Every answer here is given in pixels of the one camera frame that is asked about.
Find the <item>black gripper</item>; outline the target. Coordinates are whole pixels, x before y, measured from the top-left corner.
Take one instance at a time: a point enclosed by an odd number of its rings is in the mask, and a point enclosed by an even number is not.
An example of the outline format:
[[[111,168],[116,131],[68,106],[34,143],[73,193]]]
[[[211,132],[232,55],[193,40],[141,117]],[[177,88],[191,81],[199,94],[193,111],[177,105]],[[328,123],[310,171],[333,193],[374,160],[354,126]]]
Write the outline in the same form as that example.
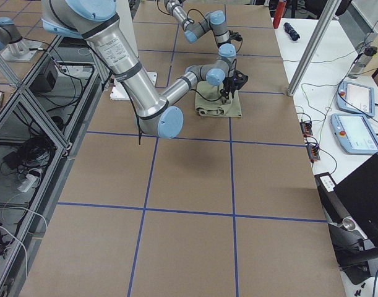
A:
[[[225,79],[224,88],[220,90],[220,100],[227,101],[230,99],[230,94],[235,93],[235,80],[234,79]]]

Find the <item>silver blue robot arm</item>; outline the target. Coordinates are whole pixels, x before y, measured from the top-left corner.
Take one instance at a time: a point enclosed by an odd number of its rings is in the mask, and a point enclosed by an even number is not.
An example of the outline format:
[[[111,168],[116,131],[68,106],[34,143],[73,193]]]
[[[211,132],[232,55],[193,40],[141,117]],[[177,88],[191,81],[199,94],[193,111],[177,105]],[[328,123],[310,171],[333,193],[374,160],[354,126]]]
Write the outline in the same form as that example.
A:
[[[178,21],[189,43],[195,43],[208,32],[213,33],[218,47],[225,43],[231,43],[233,32],[228,29],[226,15],[222,10],[208,12],[202,15],[202,20],[195,21],[189,17],[189,12],[183,9],[183,2],[164,1],[164,6],[167,13]]]
[[[126,90],[133,107],[139,134],[165,139],[176,137],[184,122],[183,112],[175,103],[199,82],[224,85],[219,98],[227,101],[234,94],[233,63],[236,49],[230,42],[225,13],[207,13],[195,23],[183,9],[182,1],[165,1],[165,8],[184,30],[189,43],[212,31],[218,45],[218,59],[213,64],[190,66],[174,84],[158,93],[119,27],[116,1],[42,1],[42,22],[46,31],[93,43],[100,59]]]

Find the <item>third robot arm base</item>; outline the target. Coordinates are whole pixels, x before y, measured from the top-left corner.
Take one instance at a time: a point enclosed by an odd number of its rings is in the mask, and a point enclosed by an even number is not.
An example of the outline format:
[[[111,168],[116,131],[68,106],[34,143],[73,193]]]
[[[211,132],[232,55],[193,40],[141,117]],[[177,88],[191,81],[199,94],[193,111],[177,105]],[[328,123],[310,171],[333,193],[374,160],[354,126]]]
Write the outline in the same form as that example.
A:
[[[9,17],[0,17],[0,52],[9,62],[29,62],[35,54]]]

